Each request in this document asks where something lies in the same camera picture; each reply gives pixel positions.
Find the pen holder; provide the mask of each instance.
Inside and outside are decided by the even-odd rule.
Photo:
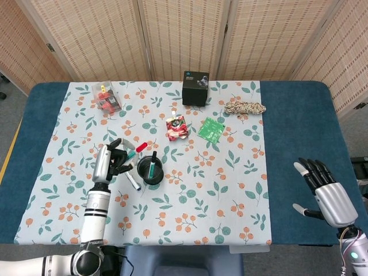
[[[149,185],[157,185],[163,179],[163,170],[161,160],[156,158],[154,176],[148,178],[148,173],[150,171],[152,156],[144,156],[137,164],[137,171],[140,177],[143,178],[144,182]]]

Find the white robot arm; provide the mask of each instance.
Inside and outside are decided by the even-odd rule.
[[[124,165],[127,152],[117,149],[125,144],[131,150],[134,146],[117,139],[104,145],[97,156],[92,180],[94,187],[89,190],[84,222],[80,234],[80,250],[69,256],[46,256],[19,262],[0,261],[1,275],[12,276],[97,276],[104,260],[103,246],[105,222],[108,216],[110,190],[108,185],[114,175],[125,173],[134,163]]]
[[[358,218],[344,187],[336,182],[327,166],[321,161],[299,158],[294,167],[304,177],[314,195],[320,211],[293,204],[293,208],[303,216],[325,220],[338,229],[338,239],[342,256],[341,276],[346,274],[348,260],[358,276],[368,276],[368,239],[360,228],[354,225]]]

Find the product box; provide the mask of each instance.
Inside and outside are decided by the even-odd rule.
[[[205,106],[208,93],[209,73],[184,71],[183,105]]]
[[[121,102],[110,81],[92,85],[92,93],[98,107],[104,113],[113,113],[121,110]]]

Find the clear plastic box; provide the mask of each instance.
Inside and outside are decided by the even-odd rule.
[[[92,85],[92,93],[96,104],[104,113],[113,113],[121,110],[119,96],[110,81]]]

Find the red snack pouch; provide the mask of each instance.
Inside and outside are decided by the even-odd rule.
[[[166,128],[169,141],[175,141],[178,137],[185,139],[189,135],[184,116],[174,116],[167,119]]]

